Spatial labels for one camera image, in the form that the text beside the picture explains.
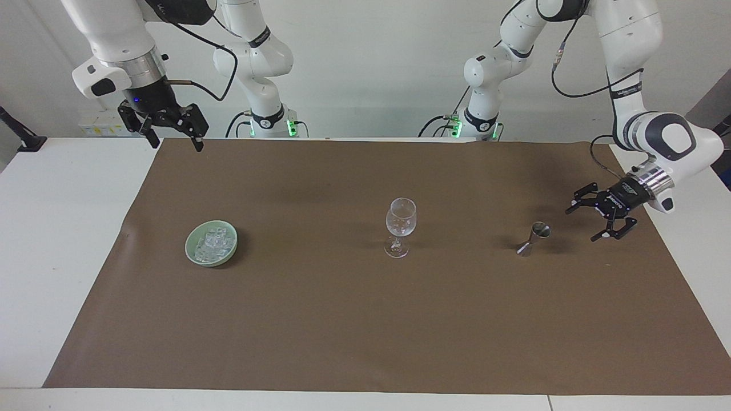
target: jigger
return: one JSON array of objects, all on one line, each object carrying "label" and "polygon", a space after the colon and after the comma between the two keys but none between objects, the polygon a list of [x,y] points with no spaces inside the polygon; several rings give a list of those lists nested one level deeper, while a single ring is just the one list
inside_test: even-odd
[{"label": "jigger", "polygon": [[525,243],[518,246],[518,255],[521,257],[530,257],[533,251],[533,245],[543,238],[550,236],[550,227],[544,222],[535,222],[531,227],[531,237]]}]

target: black cable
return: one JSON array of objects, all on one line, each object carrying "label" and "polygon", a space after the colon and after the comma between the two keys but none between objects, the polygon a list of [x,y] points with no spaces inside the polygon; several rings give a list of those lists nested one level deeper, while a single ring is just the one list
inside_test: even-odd
[{"label": "black cable", "polygon": [[505,124],[503,124],[503,123],[498,123],[498,125],[497,125],[496,127],[498,127],[498,126],[502,126],[502,127],[500,128],[500,134],[498,135],[498,138],[497,138],[497,140],[498,140],[498,141],[500,141],[500,139],[502,138],[502,133],[503,133],[503,132],[505,131]]},{"label": "black cable", "polygon": [[236,57],[236,53],[232,52],[231,50],[225,48],[224,46],[222,46],[220,44],[214,43],[214,42],[210,41],[209,39],[206,39],[205,37],[200,36],[199,34],[195,34],[193,31],[190,31],[190,30],[186,29],[185,27],[181,26],[180,24],[173,23],[173,25],[175,27],[177,27],[178,29],[180,29],[181,31],[183,31],[184,33],[186,33],[186,34],[188,34],[190,36],[195,37],[196,39],[204,42],[205,44],[212,45],[212,46],[214,46],[218,50],[223,50],[226,53],[229,53],[233,57],[233,71],[231,71],[231,78],[229,79],[228,85],[226,85],[226,90],[224,90],[224,93],[220,97],[216,96],[211,90],[207,89],[204,86],[201,86],[199,83],[196,83],[194,81],[188,81],[188,80],[170,80],[169,83],[170,84],[177,85],[177,86],[194,86],[194,87],[198,87],[201,90],[203,90],[206,93],[208,93],[216,101],[218,101],[218,102],[224,101],[224,99],[228,95],[229,91],[231,90],[231,85],[233,84],[234,79],[236,78],[236,70],[238,69],[238,57]]},{"label": "black cable", "polygon": [[221,23],[221,21],[219,20],[218,17],[214,16],[213,19],[216,21],[216,23],[219,24],[219,26],[221,26],[222,29],[228,31],[234,37],[242,38],[241,36],[239,36],[238,34],[234,33],[233,31],[230,31],[228,27],[226,27],[223,23]]},{"label": "black cable", "polygon": [[[507,18],[507,16],[509,16],[513,10],[517,9],[518,6],[520,6],[520,4],[522,4],[524,1],[525,0],[520,0],[518,3],[515,3],[515,4],[513,4],[512,7],[510,7],[510,10],[508,10],[507,13],[505,13],[505,15],[503,16],[502,20],[500,20],[500,26],[502,26],[502,23],[505,23],[505,19]],[[493,48],[497,47],[500,43],[502,43],[502,39],[500,41],[498,41],[497,43],[495,43]]]},{"label": "black cable", "polygon": [[566,36],[564,37],[564,41],[561,42],[561,47],[558,48],[558,53],[556,54],[556,61],[553,63],[553,68],[550,72],[550,82],[553,84],[553,88],[558,92],[561,96],[568,97],[570,99],[580,99],[583,97],[589,97],[593,96],[595,94],[601,93],[602,91],[609,90],[610,88],[618,85],[619,83],[625,81],[626,79],[632,77],[633,75],[636,75],[639,72],[643,72],[645,69],[637,69],[634,72],[632,72],[629,75],[624,76],[622,79],[615,81],[614,83],[609,84],[608,86],[598,88],[597,90],[591,91],[589,93],[583,93],[583,94],[568,94],[563,92],[559,87],[558,84],[556,84],[556,69],[558,68],[558,65],[561,63],[561,59],[564,54],[564,49],[566,48],[566,43],[569,40],[569,37],[571,37],[571,34],[574,32],[574,29],[576,29],[576,25],[579,23],[579,18],[576,18],[574,20],[574,23],[571,25],[571,28],[569,29],[569,32],[566,33]]},{"label": "black cable", "polygon": [[231,129],[233,128],[233,124],[236,122],[236,120],[238,120],[241,116],[245,116],[245,115],[246,115],[246,111],[242,111],[241,113],[233,116],[233,119],[231,120],[228,128],[226,129],[225,138],[228,138],[228,134],[231,133]]},{"label": "black cable", "polygon": [[307,131],[307,138],[310,138],[310,128],[307,127],[307,123],[304,121],[295,121],[295,124],[303,124],[305,126],[305,130]]},{"label": "black cable", "polygon": [[452,129],[452,126],[441,126],[441,127],[437,128],[436,130],[434,130],[434,134],[432,134],[431,137],[436,137],[436,133],[438,133],[439,130],[442,131],[442,135],[440,135],[440,137],[444,137],[444,132],[447,129]]},{"label": "black cable", "polygon": [[603,164],[602,164],[602,163],[601,163],[601,162],[600,162],[600,161],[599,161],[599,160],[598,160],[598,159],[596,158],[596,156],[594,155],[594,144],[596,144],[596,142],[597,142],[597,141],[599,141],[599,139],[602,139],[602,138],[605,138],[605,137],[610,137],[610,138],[614,138],[614,136],[612,136],[612,135],[600,135],[599,137],[597,137],[597,138],[593,139],[593,140],[591,141],[591,144],[589,145],[589,154],[591,154],[591,159],[592,159],[592,160],[594,160],[594,162],[596,163],[596,165],[600,166],[600,167],[602,168],[602,170],[606,170],[606,171],[608,171],[608,172],[609,172],[609,173],[611,173],[611,174],[612,174],[613,176],[615,176],[616,178],[619,178],[619,179],[621,180],[621,179],[622,179],[622,178],[624,178],[624,177],[622,177],[622,176],[620,176],[619,174],[615,173],[614,171],[612,171],[612,170],[611,170],[611,169],[610,169],[609,167],[607,167],[606,165],[603,165]]},{"label": "black cable", "polygon": [[238,138],[238,128],[246,124],[247,126],[251,126],[250,121],[242,121],[239,124],[236,124],[236,138]]},{"label": "black cable", "polygon": [[419,132],[418,137],[421,137],[424,134],[424,131],[426,131],[427,127],[429,127],[433,122],[439,121],[439,120],[446,120],[446,118],[444,118],[444,116],[437,116],[437,117],[434,117],[431,120],[427,121],[426,124],[424,124],[424,127]]},{"label": "black cable", "polygon": [[[460,105],[462,104],[462,102],[464,101],[464,98],[465,98],[465,97],[467,97],[467,93],[469,93],[469,86],[467,86],[467,88],[465,88],[465,90],[464,90],[464,94],[462,94],[462,98],[461,98],[461,99],[459,99],[459,103],[457,103],[457,105],[455,106],[455,109],[454,109],[454,110],[452,111],[452,115],[453,115],[453,116],[454,116],[455,114],[457,114],[457,110],[459,110],[459,106],[460,106]],[[449,121],[449,120],[447,120],[447,123],[446,123],[446,124],[445,124],[444,126],[446,127],[446,126],[448,126],[448,125],[450,125],[450,121]],[[439,135],[439,137],[444,137],[444,129],[443,129],[442,127],[440,127],[440,129],[442,129],[442,133],[441,133],[441,134]]]}]

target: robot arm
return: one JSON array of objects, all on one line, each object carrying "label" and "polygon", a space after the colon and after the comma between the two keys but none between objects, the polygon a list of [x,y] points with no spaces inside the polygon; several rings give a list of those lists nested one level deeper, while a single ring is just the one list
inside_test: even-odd
[{"label": "robot arm", "polygon": [[[673,212],[672,188],[709,167],[723,153],[723,142],[713,131],[690,124],[678,114],[645,108],[643,65],[662,42],[655,0],[517,0],[501,24],[502,41],[465,65],[465,79],[474,91],[469,106],[460,110],[462,135],[487,140],[502,99],[499,84],[528,68],[533,43],[545,23],[575,20],[584,14],[594,18],[602,41],[615,114],[615,142],[625,150],[647,153],[648,159],[604,192],[599,192],[596,183],[580,189],[567,213],[581,206],[593,207],[607,219],[607,227],[592,240],[620,239],[637,223],[629,217],[630,211],[649,203],[663,213]],[[590,194],[596,197],[586,198]],[[620,230],[614,230],[617,219],[626,222]]]},{"label": "robot arm", "polygon": [[[647,153],[648,159],[604,192],[596,184],[575,193],[574,205],[591,206],[607,219],[607,228],[592,238],[621,238],[635,224],[630,211],[648,203],[662,213],[675,210],[673,187],[711,166],[724,150],[720,137],[689,123],[676,113],[645,108],[643,65],[662,42],[662,22],[655,0],[591,0],[586,14],[596,21],[607,62],[607,77],[615,123],[614,141],[627,151]],[[596,198],[585,198],[596,193]],[[613,229],[615,219],[625,227]]]},{"label": "robot arm", "polygon": [[171,127],[203,148],[208,123],[197,105],[181,107],[167,82],[163,58],[145,29],[146,20],[204,24],[215,11],[212,0],[61,0],[89,41],[94,56],[72,76],[84,96],[98,98],[122,90],[118,111],[130,132],[144,135],[153,147],[152,126]]},{"label": "robot arm", "polygon": [[534,43],[545,25],[534,0],[518,0],[500,25],[501,42],[467,61],[464,77],[472,96],[458,112],[462,136],[487,140],[493,135],[503,98],[500,83],[531,66]]},{"label": "robot arm", "polygon": [[[252,135],[296,136],[297,113],[282,104],[279,90],[267,79],[292,70],[292,51],[272,34],[257,0],[219,0],[219,3],[228,30],[245,40],[227,47],[239,60],[236,80],[251,105]],[[221,74],[231,72],[231,59],[222,50],[216,50],[213,62]]]}]

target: wine glass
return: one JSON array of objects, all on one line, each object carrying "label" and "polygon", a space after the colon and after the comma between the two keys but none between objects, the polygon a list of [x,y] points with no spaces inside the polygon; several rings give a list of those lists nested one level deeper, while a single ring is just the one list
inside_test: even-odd
[{"label": "wine glass", "polygon": [[416,228],[416,204],[408,198],[397,198],[386,214],[386,228],[392,234],[384,246],[392,258],[402,258],[409,253],[406,236]]}]

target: white table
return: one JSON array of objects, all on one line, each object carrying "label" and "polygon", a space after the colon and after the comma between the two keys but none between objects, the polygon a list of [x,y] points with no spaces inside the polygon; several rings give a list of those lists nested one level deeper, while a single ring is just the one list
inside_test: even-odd
[{"label": "white table", "polygon": [[[40,389],[155,153],[140,139],[52,139],[0,173],[0,410],[731,410],[731,396]],[[626,169],[643,159],[615,153]],[[728,350],[731,275],[719,273],[731,274],[731,194],[706,170],[676,189],[676,204],[652,220]]]}]

